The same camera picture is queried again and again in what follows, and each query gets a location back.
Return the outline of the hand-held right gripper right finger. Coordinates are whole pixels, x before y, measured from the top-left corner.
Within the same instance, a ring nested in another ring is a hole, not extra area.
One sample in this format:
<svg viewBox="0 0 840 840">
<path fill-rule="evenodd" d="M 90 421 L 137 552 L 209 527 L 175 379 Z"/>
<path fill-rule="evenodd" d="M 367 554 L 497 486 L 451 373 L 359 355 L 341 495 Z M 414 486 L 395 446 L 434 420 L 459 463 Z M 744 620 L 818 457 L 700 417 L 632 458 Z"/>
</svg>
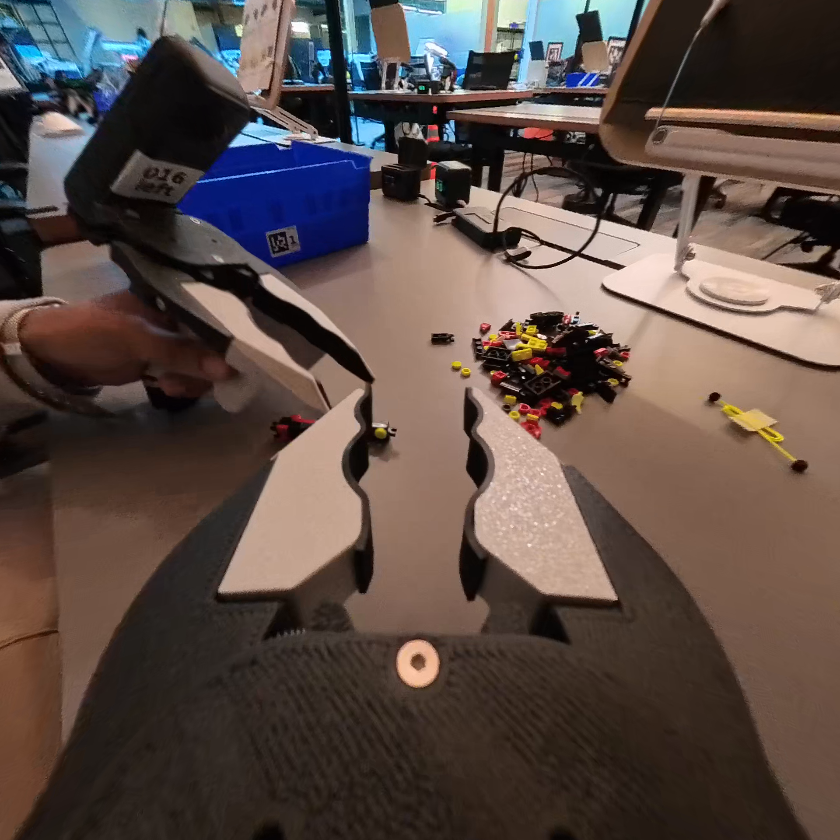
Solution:
<svg viewBox="0 0 840 840">
<path fill-rule="evenodd" d="M 617 603 L 564 468 L 555 454 L 465 389 L 465 509 L 458 573 L 465 597 L 486 603 Z"/>
</svg>

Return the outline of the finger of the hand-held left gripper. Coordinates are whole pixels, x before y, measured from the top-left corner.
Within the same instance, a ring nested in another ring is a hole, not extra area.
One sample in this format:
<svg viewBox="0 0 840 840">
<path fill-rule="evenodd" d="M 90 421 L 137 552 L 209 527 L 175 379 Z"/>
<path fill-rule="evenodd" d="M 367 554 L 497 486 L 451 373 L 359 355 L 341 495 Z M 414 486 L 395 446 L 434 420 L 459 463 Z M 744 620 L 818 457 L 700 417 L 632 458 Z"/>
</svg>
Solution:
<svg viewBox="0 0 840 840">
<path fill-rule="evenodd" d="M 319 411 L 330 409 L 313 375 L 263 332 L 247 305 L 232 293 L 195 280 L 183 282 L 179 312 L 182 323 L 234 370 L 231 378 L 213 387 L 214 399 L 225 411 L 243 411 L 267 383 L 285 388 Z"/>
<path fill-rule="evenodd" d="M 261 316 L 296 332 L 359 380 L 366 384 L 375 381 L 371 368 L 339 327 L 277 275 L 258 275 L 250 303 Z"/>
</svg>

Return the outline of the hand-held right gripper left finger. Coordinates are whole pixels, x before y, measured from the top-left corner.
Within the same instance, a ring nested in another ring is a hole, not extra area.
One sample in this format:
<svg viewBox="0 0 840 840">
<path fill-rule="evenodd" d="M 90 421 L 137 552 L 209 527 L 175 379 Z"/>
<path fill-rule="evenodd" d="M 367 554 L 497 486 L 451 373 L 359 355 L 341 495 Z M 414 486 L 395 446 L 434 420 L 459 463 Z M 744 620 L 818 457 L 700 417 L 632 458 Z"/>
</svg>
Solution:
<svg viewBox="0 0 840 840">
<path fill-rule="evenodd" d="M 344 602 L 374 570 L 372 389 L 358 389 L 275 457 L 218 586 L 226 601 Z"/>
</svg>

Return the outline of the person's left forearm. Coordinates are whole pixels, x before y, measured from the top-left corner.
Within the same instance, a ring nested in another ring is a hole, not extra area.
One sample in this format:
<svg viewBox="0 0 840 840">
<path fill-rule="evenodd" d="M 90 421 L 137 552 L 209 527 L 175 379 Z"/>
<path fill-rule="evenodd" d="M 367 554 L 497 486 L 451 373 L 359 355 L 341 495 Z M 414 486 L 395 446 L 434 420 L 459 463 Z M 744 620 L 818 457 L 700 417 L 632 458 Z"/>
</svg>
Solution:
<svg viewBox="0 0 840 840">
<path fill-rule="evenodd" d="M 39 308 L 66 306 L 54 297 L 3 300 L 1 303 L 1 426 L 34 417 L 45 410 L 83 416 L 107 415 L 98 404 L 97 386 L 59 385 L 43 375 L 23 350 L 20 327 Z"/>
</svg>

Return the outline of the pile of lego pieces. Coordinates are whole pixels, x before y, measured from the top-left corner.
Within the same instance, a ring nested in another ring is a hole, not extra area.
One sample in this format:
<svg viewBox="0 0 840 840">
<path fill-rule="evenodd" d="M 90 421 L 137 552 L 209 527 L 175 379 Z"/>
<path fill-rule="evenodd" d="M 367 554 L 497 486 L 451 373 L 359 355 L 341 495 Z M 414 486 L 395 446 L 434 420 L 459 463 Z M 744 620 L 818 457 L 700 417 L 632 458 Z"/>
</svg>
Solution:
<svg viewBox="0 0 840 840">
<path fill-rule="evenodd" d="M 474 367 L 502 412 L 540 440 L 582 414 L 590 398 L 612 404 L 632 376 L 632 346 L 579 311 L 541 310 L 470 339 Z"/>
</svg>

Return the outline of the yellow lego axle piece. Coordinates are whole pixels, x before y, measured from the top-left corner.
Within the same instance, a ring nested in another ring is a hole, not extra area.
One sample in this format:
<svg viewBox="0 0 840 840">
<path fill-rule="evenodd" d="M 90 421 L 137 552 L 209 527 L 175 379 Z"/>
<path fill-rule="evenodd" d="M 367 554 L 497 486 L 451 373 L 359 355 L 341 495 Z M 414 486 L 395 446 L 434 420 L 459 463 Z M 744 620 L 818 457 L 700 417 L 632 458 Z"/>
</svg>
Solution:
<svg viewBox="0 0 840 840">
<path fill-rule="evenodd" d="M 772 447 L 795 474 L 803 475 L 810 468 L 808 461 L 793 456 L 787 450 L 785 437 L 776 428 L 777 420 L 764 411 L 757 408 L 744 411 L 724 400 L 719 392 L 710 392 L 707 396 L 707 404 L 716 407 L 727 418 L 730 425 L 738 429 L 740 433 L 759 438 Z"/>
</svg>

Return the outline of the person's left hand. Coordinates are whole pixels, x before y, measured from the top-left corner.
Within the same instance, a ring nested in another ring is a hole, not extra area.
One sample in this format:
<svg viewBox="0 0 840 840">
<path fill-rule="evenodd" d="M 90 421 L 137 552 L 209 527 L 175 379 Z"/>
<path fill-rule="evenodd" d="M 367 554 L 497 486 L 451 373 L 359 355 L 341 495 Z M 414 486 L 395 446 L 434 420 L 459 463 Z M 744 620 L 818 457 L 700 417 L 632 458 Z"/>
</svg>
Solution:
<svg viewBox="0 0 840 840">
<path fill-rule="evenodd" d="M 143 382 L 168 396 L 198 397 L 238 376 L 222 355 L 128 291 L 37 307 L 17 337 L 35 368 L 60 384 Z"/>
</svg>

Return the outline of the blue plastic bin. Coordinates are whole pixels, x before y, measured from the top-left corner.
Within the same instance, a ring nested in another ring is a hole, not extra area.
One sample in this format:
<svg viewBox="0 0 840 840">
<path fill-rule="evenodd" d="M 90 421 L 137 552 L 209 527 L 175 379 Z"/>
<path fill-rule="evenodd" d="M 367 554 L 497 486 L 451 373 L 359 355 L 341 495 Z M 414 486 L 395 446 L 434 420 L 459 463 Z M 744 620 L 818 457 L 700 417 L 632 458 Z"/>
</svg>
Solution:
<svg viewBox="0 0 840 840">
<path fill-rule="evenodd" d="M 369 157 L 258 140 L 230 146 L 178 207 L 281 268 L 366 244 L 370 202 Z"/>
</svg>

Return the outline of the small black charger cube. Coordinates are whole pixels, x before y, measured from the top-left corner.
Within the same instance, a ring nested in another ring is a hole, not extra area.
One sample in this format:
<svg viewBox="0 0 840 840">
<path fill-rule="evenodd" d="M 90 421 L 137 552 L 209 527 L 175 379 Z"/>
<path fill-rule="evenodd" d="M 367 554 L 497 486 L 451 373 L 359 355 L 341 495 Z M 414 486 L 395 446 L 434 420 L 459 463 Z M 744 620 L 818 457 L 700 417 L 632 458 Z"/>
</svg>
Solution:
<svg viewBox="0 0 840 840">
<path fill-rule="evenodd" d="M 411 203 L 419 198 L 424 175 L 422 166 L 384 164 L 380 175 L 384 197 L 403 203 Z"/>
</svg>

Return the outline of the flat black power adapter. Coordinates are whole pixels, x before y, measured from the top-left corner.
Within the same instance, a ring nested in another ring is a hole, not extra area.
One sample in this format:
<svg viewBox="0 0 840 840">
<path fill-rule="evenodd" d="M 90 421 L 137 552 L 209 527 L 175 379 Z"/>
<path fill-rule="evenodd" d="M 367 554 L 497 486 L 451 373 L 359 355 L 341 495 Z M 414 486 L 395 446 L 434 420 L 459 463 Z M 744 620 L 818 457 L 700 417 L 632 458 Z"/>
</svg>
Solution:
<svg viewBox="0 0 840 840">
<path fill-rule="evenodd" d="M 495 212 L 487 208 L 465 206 L 453 210 L 452 226 L 474 245 L 491 253 L 517 249 L 522 239 L 519 227 L 504 227 L 496 221 Z"/>
</svg>

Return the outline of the white monitor stand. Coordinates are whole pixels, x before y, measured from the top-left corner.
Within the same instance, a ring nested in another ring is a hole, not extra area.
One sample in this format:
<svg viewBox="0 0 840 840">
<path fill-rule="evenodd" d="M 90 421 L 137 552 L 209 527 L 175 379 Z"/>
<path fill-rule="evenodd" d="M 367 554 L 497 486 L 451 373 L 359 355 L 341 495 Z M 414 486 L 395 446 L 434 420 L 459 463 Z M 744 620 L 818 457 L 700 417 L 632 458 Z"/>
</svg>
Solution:
<svg viewBox="0 0 840 840">
<path fill-rule="evenodd" d="M 700 176 L 684 178 L 677 244 L 608 275 L 616 297 L 790 361 L 839 368 L 838 279 L 807 288 L 696 257 L 690 237 Z"/>
</svg>

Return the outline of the wooden office desk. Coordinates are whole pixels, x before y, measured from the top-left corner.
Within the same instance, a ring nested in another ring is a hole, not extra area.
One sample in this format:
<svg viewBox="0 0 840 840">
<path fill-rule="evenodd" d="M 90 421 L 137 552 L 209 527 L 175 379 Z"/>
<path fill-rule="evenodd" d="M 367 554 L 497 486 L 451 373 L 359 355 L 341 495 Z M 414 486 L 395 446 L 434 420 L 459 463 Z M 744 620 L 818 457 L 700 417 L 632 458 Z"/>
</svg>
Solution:
<svg viewBox="0 0 840 840">
<path fill-rule="evenodd" d="M 397 129 L 436 127 L 427 142 L 427 162 L 459 161 L 471 169 L 472 183 L 498 192 L 507 152 L 526 162 L 544 159 L 571 163 L 610 205 L 621 194 L 640 188 L 643 204 L 636 226 L 650 230 L 673 179 L 663 171 L 619 164 L 599 136 L 601 110 L 535 101 L 524 91 L 350 91 L 353 115 L 383 124 L 385 149 L 396 153 Z"/>
</svg>

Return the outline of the computer monitor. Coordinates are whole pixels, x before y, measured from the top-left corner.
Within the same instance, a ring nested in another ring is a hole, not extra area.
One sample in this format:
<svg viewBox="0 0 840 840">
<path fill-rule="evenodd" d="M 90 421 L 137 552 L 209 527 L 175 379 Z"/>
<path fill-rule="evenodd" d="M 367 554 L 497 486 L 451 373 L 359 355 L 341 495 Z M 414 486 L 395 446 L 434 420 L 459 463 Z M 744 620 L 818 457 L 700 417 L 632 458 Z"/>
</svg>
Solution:
<svg viewBox="0 0 840 840">
<path fill-rule="evenodd" d="M 650 2 L 602 109 L 626 164 L 839 191 L 839 2 Z"/>
</svg>

